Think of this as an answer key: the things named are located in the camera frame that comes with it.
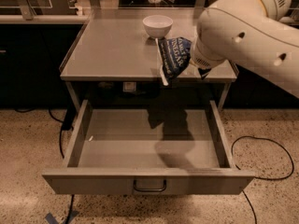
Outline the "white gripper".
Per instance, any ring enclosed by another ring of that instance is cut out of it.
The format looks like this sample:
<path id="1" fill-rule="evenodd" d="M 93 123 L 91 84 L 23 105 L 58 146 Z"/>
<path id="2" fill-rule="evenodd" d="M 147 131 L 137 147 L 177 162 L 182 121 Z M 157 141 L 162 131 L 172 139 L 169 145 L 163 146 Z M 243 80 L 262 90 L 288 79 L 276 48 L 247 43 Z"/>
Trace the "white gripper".
<path id="1" fill-rule="evenodd" d="M 190 54 L 191 64 L 203 70 L 212 69 L 225 61 L 225 58 L 212 51 L 200 39 L 193 40 Z"/>

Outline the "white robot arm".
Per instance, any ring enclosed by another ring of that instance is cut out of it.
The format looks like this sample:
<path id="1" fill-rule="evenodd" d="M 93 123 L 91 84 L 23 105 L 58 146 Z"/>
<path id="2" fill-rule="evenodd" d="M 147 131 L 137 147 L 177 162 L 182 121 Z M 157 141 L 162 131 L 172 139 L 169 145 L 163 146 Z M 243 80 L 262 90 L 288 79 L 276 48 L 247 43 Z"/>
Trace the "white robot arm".
<path id="1" fill-rule="evenodd" d="M 217 0 L 202 10 L 192 62 L 206 76 L 229 60 L 299 97 L 299 30 L 280 22 L 292 0 Z"/>

